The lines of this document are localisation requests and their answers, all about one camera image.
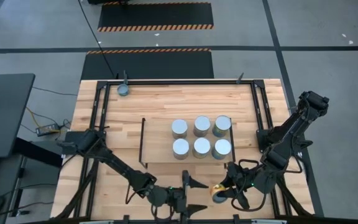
wooden tabletop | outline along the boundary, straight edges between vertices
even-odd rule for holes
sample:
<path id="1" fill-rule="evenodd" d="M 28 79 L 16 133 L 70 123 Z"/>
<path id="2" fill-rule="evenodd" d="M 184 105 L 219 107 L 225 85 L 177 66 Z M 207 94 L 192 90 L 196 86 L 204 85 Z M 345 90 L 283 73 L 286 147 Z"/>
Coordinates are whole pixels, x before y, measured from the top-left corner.
<path id="1" fill-rule="evenodd" d="M 72 131 L 84 131 L 90 124 L 92 105 L 97 80 L 82 81 L 76 102 Z M 282 84 L 279 79 L 265 80 L 267 98 L 270 105 L 273 123 L 281 125 L 289 112 L 285 101 Z M 222 164 L 169 164 L 149 163 L 146 170 L 138 162 L 140 131 L 142 118 L 149 121 L 173 121 L 174 119 L 195 119 L 199 115 L 216 118 L 226 115 L 232 119 L 236 158 L 259 160 L 255 131 L 256 115 L 250 87 L 247 85 L 132 85 L 130 95 L 121 97 L 116 86 L 111 87 L 106 117 L 107 145 L 113 153 L 134 169 L 150 172 L 158 179 L 157 185 L 181 186 L 181 171 L 188 170 L 196 180 L 212 186 L 223 180 L 226 171 Z M 260 105 L 262 95 L 257 90 Z M 98 110 L 96 124 L 99 123 Z M 262 116 L 264 127 L 266 117 Z M 51 217 L 59 214 L 78 188 L 82 158 L 76 156 L 61 171 L 55 195 Z M 288 167 L 298 170 L 296 162 L 291 159 Z M 287 186 L 302 206 L 313 213 L 313 206 L 304 174 L 285 174 Z M 128 182 L 104 164 L 99 165 L 92 219 L 122 220 L 124 215 L 130 219 L 150 220 L 150 204 L 146 199 L 135 196 L 130 204 L 125 204 Z M 280 213 L 284 214 L 281 192 L 277 189 Z M 251 208 L 258 207 L 262 193 L 249 189 L 246 197 Z M 188 203 L 207 205 L 208 208 L 194 214 L 192 219 L 232 219 L 233 214 L 240 218 L 273 218 L 270 195 L 265 206 L 257 212 L 239 212 L 230 205 L 230 200 L 216 204 L 211 200 L 209 189 L 188 189 Z M 83 200 L 81 214 L 85 214 L 86 200 Z M 160 217 L 168 216 L 168 207 L 159 208 Z"/>

gray floor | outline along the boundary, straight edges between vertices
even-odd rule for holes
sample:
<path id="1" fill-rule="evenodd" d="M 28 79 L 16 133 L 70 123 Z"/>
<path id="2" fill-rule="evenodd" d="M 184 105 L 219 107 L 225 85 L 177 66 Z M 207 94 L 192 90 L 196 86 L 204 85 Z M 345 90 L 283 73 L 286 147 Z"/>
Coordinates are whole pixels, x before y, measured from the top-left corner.
<path id="1" fill-rule="evenodd" d="M 84 10 L 96 30 L 101 7 L 85 2 Z M 96 35 L 102 47 L 273 45 L 262 1 L 210 2 L 213 30 Z M 281 46 L 358 46 L 358 1 L 268 3 Z M 0 49 L 96 46 L 76 0 L 5 0 L 1 7 Z M 283 56 L 295 98 L 313 90 L 331 99 L 328 114 L 306 132 L 306 138 L 314 141 L 309 150 L 324 214 L 358 218 L 358 51 L 284 52 Z M 241 72 L 246 78 L 282 77 L 274 51 L 214 50 L 212 57 L 216 78 L 238 77 Z M 34 73 L 34 86 L 77 93 L 84 60 L 85 53 L 0 54 L 0 73 Z M 32 90 L 28 107 L 61 123 L 72 118 L 75 101 L 75 96 Z M 46 119 L 39 122 L 49 123 Z M 22 124 L 35 129 L 27 112 Z M 37 138 L 24 128 L 19 136 L 29 141 L 56 137 Z M 53 192 L 53 188 L 26 190 L 22 204 L 52 201 Z M 32 214 L 9 223 L 47 219 L 50 207 L 29 210 Z"/>

gray canister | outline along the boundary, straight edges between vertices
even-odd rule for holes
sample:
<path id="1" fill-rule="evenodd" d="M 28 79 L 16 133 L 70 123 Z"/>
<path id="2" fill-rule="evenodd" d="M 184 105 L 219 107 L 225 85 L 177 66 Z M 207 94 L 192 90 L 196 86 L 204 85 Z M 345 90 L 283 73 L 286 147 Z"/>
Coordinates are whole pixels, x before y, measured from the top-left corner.
<path id="1" fill-rule="evenodd" d="M 231 152 L 231 144 L 226 139 L 219 139 L 212 150 L 215 159 L 224 159 Z"/>
<path id="2" fill-rule="evenodd" d="M 198 138 L 193 145 L 193 155 L 198 159 L 206 157 L 211 150 L 211 144 L 206 138 Z"/>
<path id="3" fill-rule="evenodd" d="M 176 139 L 173 142 L 173 156 L 176 159 L 186 159 L 189 155 L 189 143 L 184 139 Z"/>
<path id="4" fill-rule="evenodd" d="M 187 135 L 187 123 L 185 120 L 178 119 L 172 123 L 172 136 L 175 139 L 185 138 Z"/>
<path id="5" fill-rule="evenodd" d="M 226 135 L 227 131 L 231 127 L 231 120 L 228 116 L 218 116 L 215 121 L 214 128 L 212 129 L 212 133 L 218 138 L 221 138 Z"/>
<path id="6" fill-rule="evenodd" d="M 206 116 L 199 116 L 194 122 L 194 135 L 197 137 L 204 137 L 208 133 L 208 129 L 211 126 L 209 118 Z"/>

